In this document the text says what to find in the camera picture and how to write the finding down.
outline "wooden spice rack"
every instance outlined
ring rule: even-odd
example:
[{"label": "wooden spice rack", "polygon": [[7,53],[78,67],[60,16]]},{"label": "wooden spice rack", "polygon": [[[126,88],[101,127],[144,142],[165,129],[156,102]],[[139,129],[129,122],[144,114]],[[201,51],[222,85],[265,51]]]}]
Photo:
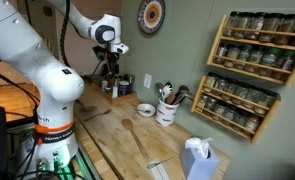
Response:
[{"label": "wooden spice rack", "polygon": [[[286,32],[275,32],[275,31],[265,31],[265,30],[253,30],[253,29],[240,29],[240,28],[226,28],[226,24],[228,21],[228,16],[223,16],[221,23],[219,25],[214,43],[212,45],[208,60],[207,60],[207,65],[211,65],[211,66],[216,66],[222,69],[226,69],[229,71],[233,71],[233,72],[237,72],[240,74],[245,74],[248,76],[252,76],[252,77],[256,77],[259,79],[263,79],[266,81],[270,81],[270,82],[274,82],[274,83],[278,83],[281,85],[285,85],[287,87],[291,87],[292,83],[295,80],[295,67],[292,71],[285,71],[282,69],[278,69],[278,68],[273,68],[273,67],[269,67],[269,66],[264,66],[261,64],[255,64],[255,63],[250,63],[247,61],[240,61],[237,59],[233,59],[233,58],[228,58],[228,57],[223,57],[223,56],[217,56],[216,52],[219,48],[219,44],[223,41],[223,42],[232,42],[232,43],[237,43],[237,44],[253,44],[253,45],[259,45],[259,46],[265,46],[265,47],[275,47],[275,48],[280,48],[280,49],[284,49],[284,50],[293,50],[295,51],[295,46],[289,46],[289,45],[277,45],[274,43],[262,43],[259,41],[255,41],[255,40],[247,40],[247,39],[235,39],[233,37],[226,37],[222,35],[223,30],[225,29],[230,29],[230,30],[237,30],[237,31],[251,31],[251,32],[259,32],[259,33],[267,33],[267,34],[274,34],[274,35],[285,35],[285,36],[295,36],[295,33],[286,33]],[[258,74],[255,73],[251,73],[251,72],[247,72],[244,70],[239,70],[236,68],[227,68],[221,64],[216,64],[214,63],[214,59],[216,58],[221,58],[221,59],[225,59],[225,60],[229,60],[229,61],[233,61],[233,62],[241,62],[242,64],[249,64],[249,65],[253,65],[259,68],[264,68],[264,69],[268,69],[268,70],[272,70],[275,72],[279,72],[282,74],[286,74],[288,75],[288,78],[286,80],[278,80],[278,79],[274,79],[271,77],[267,77],[267,76],[260,76]]]},{"label": "wooden spice rack", "polygon": [[[225,91],[221,91],[219,89],[209,87],[209,86],[205,85],[206,79],[207,79],[207,76],[203,76],[201,78],[201,81],[199,83],[199,87],[198,87],[198,90],[197,90],[197,93],[196,93],[196,96],[195,96],[195,100],[194,100],[193,106],[191,108],[191,112],[195,112],[197,114],[200,114],[200,115],[206,117],[208,120],[210,120],[210,121],[212,121],[212,122],[214,122],[214,123],[216,123],[216,124],[218,124],[218,125],[226,128],[226,129],[230,130],[231,132],[233,132],[235,134],[238,134],[239,136],[241,136],[241,137],[243,137],[245,139],[250,140],[250,143],[251,144],[255,144],[257,142],[257,140],[259,139],[259,137],[261,136],[261,134],[263,133],[263,131],[267,128],[267,125],[269,124],[269,122],[271,120],[271,117],[276,112],[276,110],[277,110],[277,108],[278,108],[278,106],[279,106],[279,104],[281,102],[280,97],[277,97],[277,99],[274,102],[274,104],[273,104],[272,107],[267,108],[267,107],[261,106],[259,104],[253,103],[251,101],[248,101],[246,99],[239,98],[239,97],[237,97],[237,96],[235,96],[233,94],[229,94],[229,93],[227,93]],[[211,92],[204,91],[204,88],[206,88],[206,89],[212,89],[212,91],[217,91],[217,92],[220,92],[221,94],[225,94],[225,95],[228,95],[229,97],[236,98],[238,100],[244,101],[244,102],[249,103],[251,105],[257,106],[259,108],[262,108],[262,109],[266,110],[267,113],[265,115],[261,115],[261,114],[256,113],[252,109],[246,108],[246,107],[244,107],[242,105],[235,105],[231,101],[225,101],[225,100],[223,100],[220,96],[217,96],[217,95],[215,95],[215,94],[213,94]],[[221,116],[219,114],[216,114],[213,111],[210,111],[210,110],[208,110],[208,109],[206,109],[204,107],[199,106],[198,103],[200,101],[200,98],[201,98],[201,95],[202,94],[206,94],[207,96],[210,96],[212,98],[222,100],[222,101],[224,101],[224,102],[226,102],[228,104],[232,104],[233,106],[236,106],[236,107],[238,107],[240,109],[243,109],[243,110],[245,110],[245,111],[247,111],[247,112],[249,112],[251,114],[256,114],[256,115],[260,116],[262,121],[261,121],[259,127],[257,128],[256,132],[250,131],[250,130],[244,128],[243,126],[240,126],[237,123],[235,123],[235,122],[233,122],[233,121],[231,121],[229,119],[226,119],[225,117],[223,117],[223,116]],[[203,113],[204,111],[206,111],[209,114],[213,114],[215,116],[218,116],[219,118],[223,119],[224,121],[227,121],[230,124],[232,124],[234,126],[237,126],[242,131],[245,131],[247,134],[250,134],[250,135],[244,134],[241,131],[237,131],[237,130],[233,129],[231,126],[225,125],[221,121],[218,121],[218,120],[213,119],[211,116],[208,116],[207,114],[204,114]]]}]

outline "green wall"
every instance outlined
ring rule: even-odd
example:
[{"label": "green wall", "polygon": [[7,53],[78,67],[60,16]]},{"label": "green wall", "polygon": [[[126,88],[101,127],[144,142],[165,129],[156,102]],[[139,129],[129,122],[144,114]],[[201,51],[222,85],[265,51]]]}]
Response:
[{"label": "green wall", "polygon": [[[139,98],[157,105],[157,81],[170,81],[174,90],[185,84],[195,94],[200,77],[209,71],[278,91],[282,103],[256,145],[190,113],[192,102],[188,100],[180,105],[176,122],[197,136],[212,137],[212,146],[231,158],[225,179],[294,179],[295,82],[286,88],[208,67],[206,61],[224,14],[232,10],[295,13],[295,0],[165,0],[163,26],[149,36],[137,25],[140,2],[123,1],[122,38],[130,52],[120,61],[124,73],[136,75],[134,89]],[[145,73],[153,77],[150,89],[143,86]]]}]

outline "electrical outlet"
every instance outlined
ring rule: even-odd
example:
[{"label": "electrical outlet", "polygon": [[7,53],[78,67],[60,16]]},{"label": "electrical outlet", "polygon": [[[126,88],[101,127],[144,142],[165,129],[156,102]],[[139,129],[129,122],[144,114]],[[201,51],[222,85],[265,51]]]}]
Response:
[{"label": "electrical outlet", "polygon": [[145,74],[144,86],[145,86],[146,88],[148,88],[148,89],[150,88],[151,78],[152,78],[151,75],[149,75],[149,74]]}]

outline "tissue box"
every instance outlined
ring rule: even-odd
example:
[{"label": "tissue box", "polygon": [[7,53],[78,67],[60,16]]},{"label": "tissue box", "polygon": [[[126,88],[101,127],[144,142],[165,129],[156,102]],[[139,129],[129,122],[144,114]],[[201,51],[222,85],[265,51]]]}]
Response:
[{"label": "tissue box", "polygon": [[180,156],[180,162],[187,180],[211,179],[219,165],[219,159],[211,147],[209,147],[209,151],[210,157],[204,159],[195,148],[184,149]]}]

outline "white bowl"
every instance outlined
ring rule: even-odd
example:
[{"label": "white bowl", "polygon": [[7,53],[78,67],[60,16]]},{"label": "white bowl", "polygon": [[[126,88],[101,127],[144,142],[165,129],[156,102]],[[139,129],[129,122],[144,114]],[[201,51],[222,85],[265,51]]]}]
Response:
[{"label": "white bowl", "polygon": [[143,111],[137,111],[139,115],[141,115],[142,117],[151,117],[152,115],[155,114],[156,112],[156,108],[151,105],[151,104],[139,104],[137,106],[137,109],[140,109],[140,110],[149,110],[150,113],[145,113]]}]

